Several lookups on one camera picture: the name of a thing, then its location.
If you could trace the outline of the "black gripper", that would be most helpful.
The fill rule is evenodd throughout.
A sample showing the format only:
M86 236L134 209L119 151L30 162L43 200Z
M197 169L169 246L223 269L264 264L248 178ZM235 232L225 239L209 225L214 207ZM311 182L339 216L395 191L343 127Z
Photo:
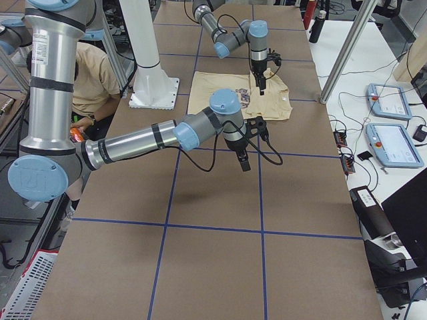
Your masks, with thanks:
M264 72L267 69L267 60L250 60L251 63L251 70L256 78L256 86L259 88L260 95L264 94L264 91L266 90L266 78L264 76Z
M250 171L251 167L248 158L248 153L246 151L246 147L248 146L247 140L245 138L241 138L235 141L226 139L226 144L229 150L234 151L236 153L242 171Z

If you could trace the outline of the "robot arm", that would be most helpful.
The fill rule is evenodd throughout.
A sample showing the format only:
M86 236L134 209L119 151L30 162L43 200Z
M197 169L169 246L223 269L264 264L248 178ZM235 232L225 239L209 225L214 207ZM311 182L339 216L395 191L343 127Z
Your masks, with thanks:
M214 11L224 3L224 1L194 1L193 17L210 35L213 48L220 59L228 57L232 51L244 44L249 46L250 70L260 95L263 95L266 90L264 72L271 53L268 48L268 24L263 20L243 20L238 23L235 31L226 31L220 25L220 20L214 16Z
M83 42L99 22L99 1L28 1L33 28L29 130L10 165L8 182L20 197L45 202L79 195L83 171L168 147L191 150L223 135L248 169L248 124L237 95L217 90L209 105L181 121L170 120L119 137L107 130L121 98L109 57Z

